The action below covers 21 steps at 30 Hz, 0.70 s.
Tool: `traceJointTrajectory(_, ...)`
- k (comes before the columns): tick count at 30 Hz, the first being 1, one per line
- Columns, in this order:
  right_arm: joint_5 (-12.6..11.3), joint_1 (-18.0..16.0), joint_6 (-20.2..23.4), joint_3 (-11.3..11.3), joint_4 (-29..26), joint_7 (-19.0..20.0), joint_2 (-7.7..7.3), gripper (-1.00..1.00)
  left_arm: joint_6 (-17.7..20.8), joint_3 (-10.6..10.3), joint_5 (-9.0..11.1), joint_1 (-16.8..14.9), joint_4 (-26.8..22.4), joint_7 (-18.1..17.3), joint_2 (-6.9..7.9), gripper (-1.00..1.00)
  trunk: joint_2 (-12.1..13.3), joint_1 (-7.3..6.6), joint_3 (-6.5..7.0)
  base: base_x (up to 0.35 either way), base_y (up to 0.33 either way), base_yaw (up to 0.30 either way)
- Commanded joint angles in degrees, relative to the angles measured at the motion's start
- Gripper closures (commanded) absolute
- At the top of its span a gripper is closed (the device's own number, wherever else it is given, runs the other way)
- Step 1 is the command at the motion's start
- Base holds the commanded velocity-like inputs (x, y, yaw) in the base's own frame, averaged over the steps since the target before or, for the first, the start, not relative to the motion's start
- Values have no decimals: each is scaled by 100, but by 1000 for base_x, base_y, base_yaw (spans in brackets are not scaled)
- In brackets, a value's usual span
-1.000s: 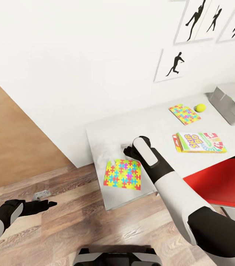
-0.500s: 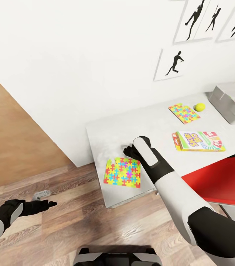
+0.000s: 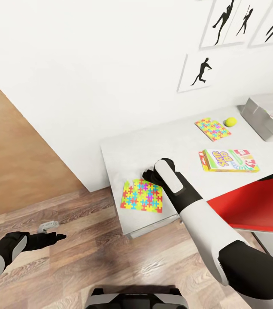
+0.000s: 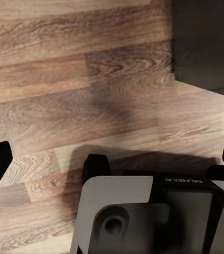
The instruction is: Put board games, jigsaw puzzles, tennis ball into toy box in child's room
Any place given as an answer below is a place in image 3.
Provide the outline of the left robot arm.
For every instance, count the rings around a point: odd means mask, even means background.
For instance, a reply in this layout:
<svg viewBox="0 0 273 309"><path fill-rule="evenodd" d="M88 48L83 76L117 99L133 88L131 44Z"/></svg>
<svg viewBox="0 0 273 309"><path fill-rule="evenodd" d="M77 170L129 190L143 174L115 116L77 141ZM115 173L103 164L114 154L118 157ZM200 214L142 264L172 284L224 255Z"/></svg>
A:
<svg viewBox="0 0 273 309"><path fill-rule="evenodd" d="M58 221L41 224L36 235L21 231L7 233L0 240L0 275L21 252L43 249L54 245L58 240L65 239L65 234L47 233L47 230L57 228L59 225Z"/></svg>

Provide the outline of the tennis ball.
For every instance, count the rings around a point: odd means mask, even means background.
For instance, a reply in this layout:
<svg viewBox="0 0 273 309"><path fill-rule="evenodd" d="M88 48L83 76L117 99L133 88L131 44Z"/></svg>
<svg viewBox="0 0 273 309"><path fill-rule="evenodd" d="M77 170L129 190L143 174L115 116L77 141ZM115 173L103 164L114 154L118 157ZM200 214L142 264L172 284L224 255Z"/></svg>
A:
<svg viewBox="0 0 273 309"><path fill-rule="evenodd" d="M237 123L237 119L235 119L234 117L229 117L229 118L225 121L225 125L226 125L227 127L233 127L236 123Z"/></svg>

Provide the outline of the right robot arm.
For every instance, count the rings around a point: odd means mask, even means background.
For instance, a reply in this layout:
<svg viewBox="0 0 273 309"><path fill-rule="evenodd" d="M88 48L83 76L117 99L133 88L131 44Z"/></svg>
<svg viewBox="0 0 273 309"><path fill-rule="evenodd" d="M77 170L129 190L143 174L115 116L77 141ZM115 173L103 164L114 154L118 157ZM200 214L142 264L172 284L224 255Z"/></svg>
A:
<svg viewBox="0 0 273 309"><path fill-rule="evenodd" d="M273 257L252 248L176 172L172 161L158 160L142 177L163 188L212 276L230 285L252 309L273 309Z"/></svg>

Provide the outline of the jigsaw puzzle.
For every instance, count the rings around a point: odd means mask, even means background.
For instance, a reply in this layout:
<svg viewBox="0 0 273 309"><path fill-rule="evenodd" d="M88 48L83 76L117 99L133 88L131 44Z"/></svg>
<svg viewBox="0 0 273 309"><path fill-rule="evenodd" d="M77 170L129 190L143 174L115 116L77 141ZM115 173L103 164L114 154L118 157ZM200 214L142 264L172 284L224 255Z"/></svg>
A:
<svg viewBox="0 0 273 309"><path fill-rule="evenodd" d="M205 118L203 120L195 122L195 124L203 130L205 134L209 136L213 141L217 141L219 139L225 138L231 135L231 132L227 130L223 125L221 125L218 121L210 121L211 118Z"/></svg>
<svg viewBox="0 0 273 309"><path fill-rule="evenodd" d="M134 187L127 181L121 202L122 209L162 213L163 188L144 179L133 180Z"/></svg>

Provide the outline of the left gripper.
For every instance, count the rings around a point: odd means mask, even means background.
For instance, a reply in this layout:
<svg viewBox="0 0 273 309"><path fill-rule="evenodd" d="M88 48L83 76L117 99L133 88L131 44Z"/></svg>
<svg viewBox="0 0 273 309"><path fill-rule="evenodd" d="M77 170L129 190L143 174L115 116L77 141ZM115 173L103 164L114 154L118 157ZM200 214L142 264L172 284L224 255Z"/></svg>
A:
<svg viewBox="0 0 273 309"><path fill-rule="evenodd" d="M44 247L54 245L57 243L58 240L65 239L65 234L58 234L56 235L56 232L48 233L48 234L36 234L37 236L37 244L35 248L32 250L39 250L43 249Z"/></svg>

